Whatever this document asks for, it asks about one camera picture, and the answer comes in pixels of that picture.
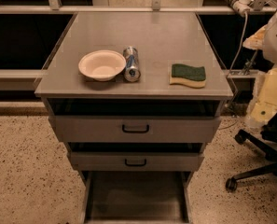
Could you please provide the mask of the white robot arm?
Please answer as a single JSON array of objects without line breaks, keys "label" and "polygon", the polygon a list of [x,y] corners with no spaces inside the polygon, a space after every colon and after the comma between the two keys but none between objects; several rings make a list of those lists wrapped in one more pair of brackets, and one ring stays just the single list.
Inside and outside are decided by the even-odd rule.
[{"label": "white robot arm", "polygon": [[252,120],[266,124],[277,113],[277,11],[265,26],[246,38],[242,45],[248,49],[261,49],[264,59],[274,64],[265,75],[250,112]]}]

